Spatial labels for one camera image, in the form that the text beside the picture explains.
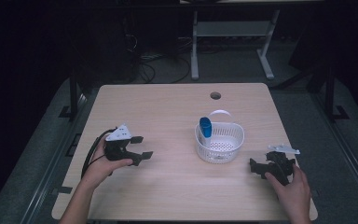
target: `hole in table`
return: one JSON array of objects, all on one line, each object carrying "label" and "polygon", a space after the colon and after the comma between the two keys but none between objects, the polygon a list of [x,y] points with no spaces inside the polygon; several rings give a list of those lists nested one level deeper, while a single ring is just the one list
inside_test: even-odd
[{"label": "hole in table", "polygon": [[214,99],[214,100],[218,100],[218,99],[222,98],[222,94],[220,94],[217,91],[214,91],[214,92],[211,93],[211,98]]}]

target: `blue object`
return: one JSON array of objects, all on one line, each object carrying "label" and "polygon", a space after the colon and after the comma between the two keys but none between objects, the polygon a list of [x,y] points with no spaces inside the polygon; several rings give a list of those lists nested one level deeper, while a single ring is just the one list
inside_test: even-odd
[{"label": "blue object", "polygon": [[200,119],[200,129],[204,137],[209,138],[212,136],[212,123],[208,118],[203,117]]}]

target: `table top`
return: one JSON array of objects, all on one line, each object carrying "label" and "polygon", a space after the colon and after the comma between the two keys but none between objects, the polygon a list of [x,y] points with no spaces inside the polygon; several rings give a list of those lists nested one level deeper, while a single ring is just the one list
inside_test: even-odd
[{"label": "table top", "polygon": [[[221,98],[211,98],[219,92]],[[211,164],[196,152],[195,127],[216,109],[231,113],[245,131],[234,161]],[[213,115],[212,121],[231,121]],[[266,163],[268,145],[290,146],[264,84],[156,84],[103,86],[89,114],[75,156],[52,210],[59,219],[77,186],[96,137],[126,123],[141,144],[128,151],[154,151],[138,167],[115,170],[94,192],[90,219],[111,220],[286,220],[268,181],[251,173],[249,159]],[[317,211],[311,202],[310,218]]]}]

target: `table leg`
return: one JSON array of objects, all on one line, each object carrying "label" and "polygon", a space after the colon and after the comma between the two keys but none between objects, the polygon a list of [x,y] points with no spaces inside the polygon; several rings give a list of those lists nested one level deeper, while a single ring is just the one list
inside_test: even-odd
[{"label": "table leg", "polygon": [[197,59],[197,11],[194,11],[193,20],[193,49],[191,51],[191,78],[199,79],[199,62]]},{"label": "table leg", "polygon": [[71,76],[69,76],[69,90],[70,90],[70,100],[71,105],[65,106],[59,118],[69,118],[69,121],[74,120],[77,114],[77,84],[76,84],[76,71],[72,71]]},{"label": "table leg", "polygon": [[273,79],[274,75],[272,74],[272,70],[269,66],[269,61],[266,58],[267,51],[269,49],[269,43],[271,42],[272,35],[274,34],[275,25],[278,20],[280,10],[275,10],[272,16],[272,19],[269,23],[267,34],[266,34],[266,42],[264,43],[263,48],[257,50],[258,58],[260,59],[261,65],[263,66],[264,73],[268,79]]}]

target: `cable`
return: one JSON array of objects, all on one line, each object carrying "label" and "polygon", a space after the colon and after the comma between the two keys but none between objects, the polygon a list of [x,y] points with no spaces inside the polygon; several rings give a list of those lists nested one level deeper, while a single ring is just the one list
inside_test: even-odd
[{"label": "cable", "polygon": [[138,38],[136,38],[135,35],[126,35],[126,37],[131,37],[131,38],[133,38],[135,40],[135,43],[133,44],[132,49],[127,49],[129,52],[134,53],[136,47],[138,46]]},{"label": "cable", "polygon": [[163,54],[154,54],[154,55],[141,56],[141,59],[143,60],[143,63],[150,63],[163,57],[165,57]]},{"label": "cable", "polygon": [[191,47],[192,47],[191,44],[193,43],[193,39],[191,37],[179,37],[178,40],[185,41],[184,44],[182,44],[178,47],[179,53],[186,53],[191,50]]},{"label": "cable", "polygon": [[91,148],[89,149],[89,153],[87,154],[87,157],[86,159],[84,160],[84,164],[83,164],[83,169],[81,171],[81,177],[80,178],[83,178],[83,175],[86,173],[87,169],[89,168],[89,166],[91,165],[91,163],[95,162],[96,160],[100,159],[100,158],[97,158],[96,160],[92,161],[90,163],[90,160],[92,158],[92,155],[94,155],[94,152],[95,152],[95,149],[97,148],[98,146],[98,143],[100,143],[101,139],[107,134],[107,133],[112,133],[116,130],[117,128],[115,129],[110,129],[110,130],[107,130],[105,132],[103,132],[99,137],[97,137],[97,139],[95,139],[94,143],[92,144]]},{"label": "cable", "polygon": [[102,156],[98,157],[97,159],[93,160],[92,162],[89,163],[89,166],[91,166],[95,161],[99,160],[100,158],[106,156],[105,154],[103,154]]},{"label": "cable", "polygon": [[184,76],[180,77],[179,79],[176,79],[175,81],[173,81],[171,83],[176,83],[176,82],[182,81],[183,79],[185,79],[188,76],[188,74],[190,74],[190,70],[191,70],[190,63],[186,59],[181,58],[181,57],[177,57],[177,59],[182,60],[183,62],[185,62],[187,64],[187,72],[185,73]]},{"label": "cable", "polygon": [[[151,83],[153,81],[153,79],[156,77],[156,70],[149,64],[146,64],[146,63],[141,63],[140,64],[141,67],[142,67],[142,70],[143,70],[143,73],[140,73],[141,75],[141,78],[145,81],[145,84],[148,84],[148,83]],[[153,75],[152,77],[149,77],[145,71],[145,66],[150,68],[152,71],[153,71]]]}]

